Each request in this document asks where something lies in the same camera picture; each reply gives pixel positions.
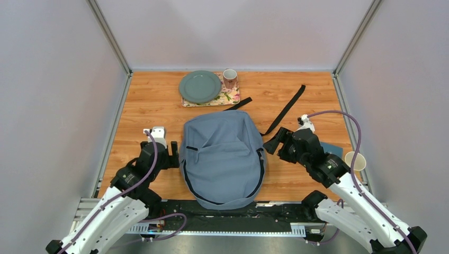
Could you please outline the blue-grey backpack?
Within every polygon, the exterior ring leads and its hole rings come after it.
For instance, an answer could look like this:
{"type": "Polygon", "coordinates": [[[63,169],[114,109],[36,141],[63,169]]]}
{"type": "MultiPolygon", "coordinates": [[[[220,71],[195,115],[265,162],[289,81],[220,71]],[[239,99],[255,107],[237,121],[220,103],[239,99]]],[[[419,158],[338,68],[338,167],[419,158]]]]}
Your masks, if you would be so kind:
{"type": "Polygon", "coordinates": [[[299,88],[264,133],[258,131],[247,112],[240,110],[252,101],[250,97],[184,124],[180,171],[203,208],[234,210],[255,199],[267,167],[263,136],[280,124],[305,89],[305,85],[299,88]]]}

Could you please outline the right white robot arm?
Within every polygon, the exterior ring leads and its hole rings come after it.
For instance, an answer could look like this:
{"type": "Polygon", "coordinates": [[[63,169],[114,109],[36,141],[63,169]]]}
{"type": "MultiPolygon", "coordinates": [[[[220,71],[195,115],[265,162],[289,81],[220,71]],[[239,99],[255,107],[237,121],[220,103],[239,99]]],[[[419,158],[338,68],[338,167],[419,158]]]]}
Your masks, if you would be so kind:
{"type": "Polygon", "coordinates": [[[389,212],[337,155],[325,152],[310,129],[292,132],[280,128],[263,147],[280,159],[306,168],[308,174],[342,198],[353,210],[348,212],[315,190],[303,199],[302,215],[310,222],[318,219],[362,245],[369,253],[420,253],[427,233],[419,226],[410,227],[389,212]]]}

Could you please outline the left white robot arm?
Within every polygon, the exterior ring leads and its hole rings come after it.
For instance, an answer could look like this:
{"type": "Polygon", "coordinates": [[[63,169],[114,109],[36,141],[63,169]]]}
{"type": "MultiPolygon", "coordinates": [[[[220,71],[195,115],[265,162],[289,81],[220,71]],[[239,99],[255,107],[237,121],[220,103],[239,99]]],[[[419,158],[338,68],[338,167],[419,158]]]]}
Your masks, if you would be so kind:
{"type": "Polygon", "coordinates": [[[143,141],[140,155],[119,169],[109,188],[83,222],[47,253],[105,253],[134,224],[161,215],[162,198],[149,188],[161,170],[179,167],[178,144],[143,141]]]}

